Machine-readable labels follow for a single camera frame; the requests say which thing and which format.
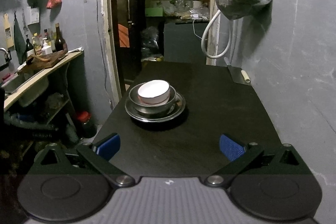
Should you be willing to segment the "deep steel bowl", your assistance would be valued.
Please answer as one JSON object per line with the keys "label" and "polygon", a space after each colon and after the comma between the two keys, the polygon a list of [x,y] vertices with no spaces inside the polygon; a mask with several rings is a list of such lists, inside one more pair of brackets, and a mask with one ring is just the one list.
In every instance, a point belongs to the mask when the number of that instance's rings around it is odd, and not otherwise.
{"label": "deep steel bowl", "polygon": [[137,111],[139,111],[142,114],[147,115],[153,115],[153,114],[161,114],[166,113],[168,110],[173,106],[175,103],[175,96],[176,96],[176,90],[170,85],[170,97],[167,102],[163,102],[161,104],[157,105],[148,105],[143,103],[137,95],[138,88],[144,83],[138,84],[135,87],[133,87],[128,95],[128,98],[131,101],[131,105],[135,107]]}

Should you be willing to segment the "steel plate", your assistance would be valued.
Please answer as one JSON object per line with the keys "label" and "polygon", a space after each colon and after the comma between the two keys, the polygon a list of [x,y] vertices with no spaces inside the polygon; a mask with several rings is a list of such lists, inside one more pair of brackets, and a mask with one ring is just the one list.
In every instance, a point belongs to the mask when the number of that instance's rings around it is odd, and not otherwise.
{"label": "steel plate", "polygon": [[131,106],[130,99],[126,99],[125,101],[126,113],[131,118],[134,118],[135,120],[145,123],[168,122],[180,116],[184,112],[185,107],[186,107],[186,100],[184,96],[179,92],[177,92],[175,96],[174,105],[169,109],[169,111],[166,114],[153,114],[153,115],[141,114],[135,109],[134,106]]}

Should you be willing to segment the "white ceramic bowl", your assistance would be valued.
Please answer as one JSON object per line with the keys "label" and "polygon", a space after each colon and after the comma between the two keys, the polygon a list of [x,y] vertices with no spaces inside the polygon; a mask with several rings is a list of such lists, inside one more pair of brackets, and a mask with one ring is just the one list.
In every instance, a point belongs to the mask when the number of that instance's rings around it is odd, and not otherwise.
{"label": "white ceramic bowl", "polygon": [[138,88],[137,95],[145,104],[161,104],[169,100],[170,84],[164,80],[151,80]]}

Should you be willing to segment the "red capped jar on floor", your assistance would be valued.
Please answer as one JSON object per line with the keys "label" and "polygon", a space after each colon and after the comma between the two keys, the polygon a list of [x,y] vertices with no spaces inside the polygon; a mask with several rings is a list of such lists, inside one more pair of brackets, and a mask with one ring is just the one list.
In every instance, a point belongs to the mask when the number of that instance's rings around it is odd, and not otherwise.
{"label": "red capped jar on floor", "polygon": [[91,134],[91,113],[83,111],[77,115],[77,121],[81,134],[88,137]]}

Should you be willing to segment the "wooden side counter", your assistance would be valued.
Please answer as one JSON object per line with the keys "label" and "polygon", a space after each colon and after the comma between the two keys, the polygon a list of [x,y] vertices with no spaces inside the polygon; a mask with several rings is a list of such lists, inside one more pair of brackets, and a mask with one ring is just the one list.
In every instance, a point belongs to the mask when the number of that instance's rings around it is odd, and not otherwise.
{"label": "wooden side counter", "polygon": [[83,55],[84,52],[72,52],[67,53],[65,57],[63,57],[56,65],[54,65],[52,68],[43,69],[34,76],[30,77],[28,80],[26,80],[24,83],[22,83],[20,86],[18,86],[12,94],[7,96],[7,98],[4,101],[4,107],[3,110],[7,111],[19,98],[21,98],[25,93],[27,93],[35,84],[37,84],[39,81],[56,71],[57,69],[61,68],[63,65],[66,65],[76,57],[79,57],[80,55]]}

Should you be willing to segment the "wooden cutting board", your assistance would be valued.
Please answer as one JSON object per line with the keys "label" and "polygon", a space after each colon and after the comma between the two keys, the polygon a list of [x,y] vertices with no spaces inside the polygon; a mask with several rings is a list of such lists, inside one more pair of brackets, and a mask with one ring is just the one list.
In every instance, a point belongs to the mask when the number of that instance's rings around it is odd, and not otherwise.
{"label": "wooden cutting board", "polygon": [[58,51],[45,56],[30,55],[26,60],[26,65],[18,69],[18,74],[35,73],[43,69],[52,68],[65,56],[66,51]]}

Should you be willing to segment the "white soap bottle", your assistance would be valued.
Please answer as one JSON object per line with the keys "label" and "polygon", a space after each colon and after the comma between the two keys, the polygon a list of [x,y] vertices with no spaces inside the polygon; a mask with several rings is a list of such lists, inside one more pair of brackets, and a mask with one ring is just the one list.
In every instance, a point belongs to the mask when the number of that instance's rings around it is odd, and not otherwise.
{"label": "white soap bottle", "polygon": [[47,39],[43,39],[42,55],[46,56],[50,54],[52,54],[52,47],[49,45]]}

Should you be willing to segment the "dark glass bottle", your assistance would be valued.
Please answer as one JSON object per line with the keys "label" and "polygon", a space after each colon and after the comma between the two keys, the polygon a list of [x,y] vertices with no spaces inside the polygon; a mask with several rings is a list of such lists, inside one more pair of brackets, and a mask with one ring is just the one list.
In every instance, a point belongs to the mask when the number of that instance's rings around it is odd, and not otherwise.
{"label": "dark glass bottle", "polygon": [[62,33],[60,31],[59,23],[55,24],[55,30],[56,30],[56,39],[55,39],[55,50],[58,51],[64,51],[67,52],[67,44],[64,40]]}

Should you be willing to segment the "dark cabinet in doorway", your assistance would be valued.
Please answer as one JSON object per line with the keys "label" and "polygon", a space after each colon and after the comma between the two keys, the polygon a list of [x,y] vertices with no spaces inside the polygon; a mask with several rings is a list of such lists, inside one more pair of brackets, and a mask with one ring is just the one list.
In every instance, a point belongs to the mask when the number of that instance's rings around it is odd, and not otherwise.
{"label": "dark cabinet in doorway", "polygon": [[207,23],[167,23],[163,30],[164,60],[168,62],[205,64],[201,35]]}

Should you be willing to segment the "yellow oil bottle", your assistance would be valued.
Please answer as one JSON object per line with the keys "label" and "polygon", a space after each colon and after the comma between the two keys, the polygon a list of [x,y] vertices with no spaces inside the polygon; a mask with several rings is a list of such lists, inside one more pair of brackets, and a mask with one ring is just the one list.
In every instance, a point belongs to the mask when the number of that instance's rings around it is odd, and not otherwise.
{"label": "yellow oil bottle", "polygon": [[37,33],[34,33],[34,36],[33,36],[33,46],[34,46],[35,54],[37,56],[41,56],[42,55],[42,44],[41,44],[39,35]]}

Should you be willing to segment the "green box on shelf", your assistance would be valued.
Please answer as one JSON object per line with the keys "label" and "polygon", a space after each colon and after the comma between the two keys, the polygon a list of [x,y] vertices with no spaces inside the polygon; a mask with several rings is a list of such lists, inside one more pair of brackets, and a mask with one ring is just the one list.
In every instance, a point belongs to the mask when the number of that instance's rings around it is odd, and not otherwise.
{"label": "green box on shelf", "polygon": [[145,9],[145,16],[148,17],[162,17],[163,8],[162,7],[149,7]]}

